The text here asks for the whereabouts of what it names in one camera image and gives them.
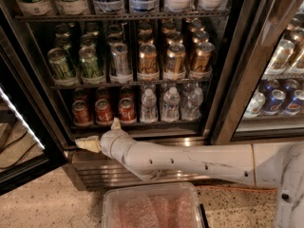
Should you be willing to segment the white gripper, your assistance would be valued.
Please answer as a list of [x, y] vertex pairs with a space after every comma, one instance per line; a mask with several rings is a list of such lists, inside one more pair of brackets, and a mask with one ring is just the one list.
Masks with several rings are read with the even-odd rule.
[[104, 155], [111, 159], [121, 160], [128, 149], [135, 144], [135, 141], [122, 130], [118, 118], [113, 120], [111, 129], [101, 137], [101, 145], [98, 136], [76, 139], [75, 143], [79, 148], [94, 153], [100, 153], [102, 148]]

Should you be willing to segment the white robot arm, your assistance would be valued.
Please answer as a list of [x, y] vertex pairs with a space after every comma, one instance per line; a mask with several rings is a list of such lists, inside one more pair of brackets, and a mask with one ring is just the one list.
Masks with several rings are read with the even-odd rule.
[[304, 143], [169, 146], [136, 141], [118, 120], [102, 136], [75, 141], [118, 161], [142, 181], [177, 169], [223, 181], [277, 190], [274, 228], [304, 227]]

